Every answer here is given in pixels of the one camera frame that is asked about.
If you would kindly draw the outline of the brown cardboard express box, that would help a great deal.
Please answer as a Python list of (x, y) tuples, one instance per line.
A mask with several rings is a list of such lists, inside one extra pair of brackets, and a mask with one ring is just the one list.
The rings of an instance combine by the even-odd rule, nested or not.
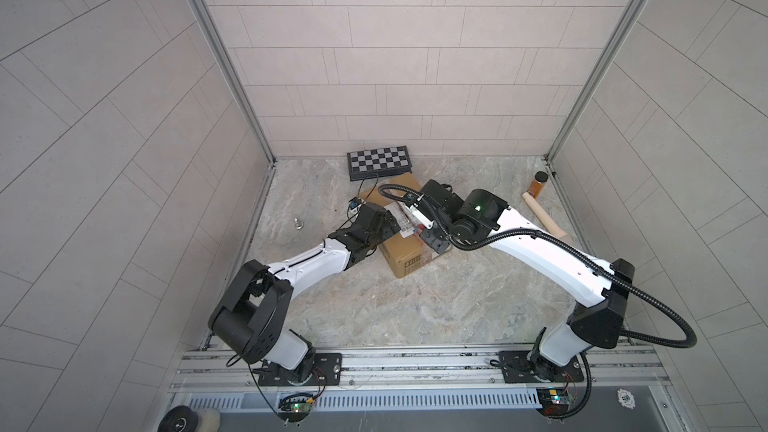
[(361, 192), (359, 197), (384, 207), (398, 219), (401, 231), (386, 240), (378, 249), (394, 276), (402, 279), (438, 258), (439, 254), (421, 239), (415, 222), (411, 219), (404, 221), (409, 212), (405, 212), (402, 204), (383, 197), (377, 189), (378, 185)]

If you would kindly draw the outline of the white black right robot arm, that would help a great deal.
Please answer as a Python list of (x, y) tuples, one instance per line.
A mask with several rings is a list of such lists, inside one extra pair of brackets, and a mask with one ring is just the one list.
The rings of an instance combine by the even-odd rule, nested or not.
[(617, 345), (628, 292), (610, 278), (630, 280), (630, 264), (610, 264), (581, 252), (484, 189), (463, 199), (448, 185), (430, 180), (407, 196), (412, 214), (454, 247), (469, 251), (490, 246), (542, 273), (573, 297), (571, 314), (543, 329), (526, 358), (528, 369), (540, 380), (558, 380), (565, 367), (591, 347)]

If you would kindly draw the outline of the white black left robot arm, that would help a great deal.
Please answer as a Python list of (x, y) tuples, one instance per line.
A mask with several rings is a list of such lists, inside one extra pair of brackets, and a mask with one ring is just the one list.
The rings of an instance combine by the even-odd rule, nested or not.
[(244, 263), (211, 313), (209, 329), (246, 364), (265, 360), (284, 369), (290, 381), (306, 381), (315, 349), (284, 327), (292, 299), (363, 261), (399, 232), (390, 211), (364, 203), (349, 226), (333, 231), (316, 247), (272, 264), (255, 259)]

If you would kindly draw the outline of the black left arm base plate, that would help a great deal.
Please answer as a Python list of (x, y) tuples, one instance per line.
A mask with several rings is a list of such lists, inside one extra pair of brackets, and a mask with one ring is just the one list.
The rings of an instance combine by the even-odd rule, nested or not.
[(292, 370), (268, 362), (257, 370), (257, 381), (262, 387), (336, 386), (340, 383), (342, 360), (340, 353), (314, 352)]

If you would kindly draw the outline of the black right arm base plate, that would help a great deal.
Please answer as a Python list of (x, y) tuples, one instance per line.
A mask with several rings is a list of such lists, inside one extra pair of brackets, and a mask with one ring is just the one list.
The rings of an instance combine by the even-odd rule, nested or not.
[(584, 366), (577, 357), (566, 366), (557, 366), (545, 359), (531, 360), (530, 352), (523, 350), (501, 351), (492, 365), (501, 370), (509, 384), (539, 384), (584, 382)]

